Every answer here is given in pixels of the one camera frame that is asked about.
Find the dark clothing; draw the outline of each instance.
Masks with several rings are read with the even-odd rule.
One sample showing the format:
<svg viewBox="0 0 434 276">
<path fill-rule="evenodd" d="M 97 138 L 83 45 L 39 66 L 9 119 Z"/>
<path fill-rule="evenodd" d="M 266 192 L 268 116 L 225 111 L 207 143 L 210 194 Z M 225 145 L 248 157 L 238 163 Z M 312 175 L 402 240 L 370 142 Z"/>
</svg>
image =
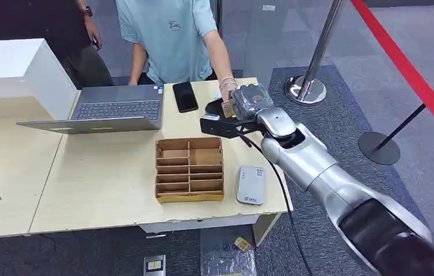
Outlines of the dark clothing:
<svg viewBox="0 0 434 276">
<path fill-rule="evenodd" d="M 111 86 L 76 0 L 0 0 L 0 40 L 46 39 L 78 89 Z"/>
<path fill-rule="evenodd" d="M 40 38 L 60 61 L 91 45 L 76 0 L 0 0 L 0 40 Z"/>
<path fill-rule="evenodd" d="M 112 86 L 112 77 L 93 46 L 71 53 L 61 60 L 71 81 L 80 90 L 88 86 Z"/>
<path fill-rule="evenodd" d="M 217 79 L 217 76 L 215 75 L 215 72 L 212 71 L 212 74 L 208 76 L 205 80 L 206 81 L 214 81 Z M 147 76 L 146 73 L 142 73 L 138 80 L 139 85 L 153 85 L 154 82 Z"/>
</svg>

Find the robotic arm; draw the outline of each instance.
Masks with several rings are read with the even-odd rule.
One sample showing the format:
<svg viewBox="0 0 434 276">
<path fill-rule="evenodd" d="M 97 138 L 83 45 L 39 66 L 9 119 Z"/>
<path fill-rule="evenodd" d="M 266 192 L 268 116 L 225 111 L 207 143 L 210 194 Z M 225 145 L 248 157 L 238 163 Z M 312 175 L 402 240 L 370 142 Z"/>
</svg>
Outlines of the robotic arm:
<svg viewBox="0 0 434 276">
<path fill-rule="evenodd" d="M 365 271 L 434 275 L 432 234 L 422 222 L 339 167 L 303 124 L 273 106 L 262 86 L 241 86 L 233 98 L 238 120 L 222 119 L 222 114 L 204 116 L 202 132 L 233 138 L 260 131 L 264 155 L 302 191 L 312 194 L 336 229 L 342 247 Z"/>
</svg>

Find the person's hand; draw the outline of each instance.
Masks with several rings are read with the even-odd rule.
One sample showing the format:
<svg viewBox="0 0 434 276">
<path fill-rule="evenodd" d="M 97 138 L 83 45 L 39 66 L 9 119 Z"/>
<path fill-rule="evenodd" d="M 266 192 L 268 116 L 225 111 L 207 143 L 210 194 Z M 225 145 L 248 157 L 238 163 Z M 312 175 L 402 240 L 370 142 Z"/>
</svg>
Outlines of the person's hand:
<svg viewBox="0 0 434 276">
<path fill-rule="evenodd" d="M 220 88 L 220 94 L 222 96 L 222 100 L 223 101 L 230 100 L 229 93 L 232 93 L 232 91 L 234 91 L 236 88 L 237 88 L 237 85 L 234 83 L 227 83 L 226 85 L 222 86 Z"/>
<path fill-rule="evenodd" d="M 98 29 L 90 17 L 85 17 L 85 26 L 86 31 L 88 32 L 88 36 L 90 37 L 90 41 L 96 41 L 97 51 L 100 51 L 100 49 L 102 49 L 102 38 L 100 37 Z"/>
</svg>

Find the laptop keyboard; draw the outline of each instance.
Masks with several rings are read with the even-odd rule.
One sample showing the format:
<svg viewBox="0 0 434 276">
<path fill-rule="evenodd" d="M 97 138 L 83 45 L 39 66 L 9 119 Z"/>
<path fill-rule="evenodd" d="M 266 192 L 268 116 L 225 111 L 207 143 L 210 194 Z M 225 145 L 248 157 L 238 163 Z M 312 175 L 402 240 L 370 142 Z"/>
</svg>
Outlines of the laptop keyboard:
<svg viewBox="0 0 434 276">
<path fill-rule="evenodd" d="M 159 117 L 159 101 L 82 103 L 77 120 L 143 116 L 148 120 Z"/>
</svg>

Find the white power bank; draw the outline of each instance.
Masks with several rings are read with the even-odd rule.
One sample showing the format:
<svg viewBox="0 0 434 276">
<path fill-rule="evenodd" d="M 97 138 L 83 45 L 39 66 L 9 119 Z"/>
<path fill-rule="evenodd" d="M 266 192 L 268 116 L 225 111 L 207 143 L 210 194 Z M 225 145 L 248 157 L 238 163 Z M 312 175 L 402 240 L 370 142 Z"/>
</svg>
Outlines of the white power bank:
<svg viewBox="0 0 434 276">
<path fill-rule="evenodd" d="M 261 167 L 241 166 L 237 179 L 237 201 L 244 204 L 262 205 L 265 181 Z"/>
</svg>

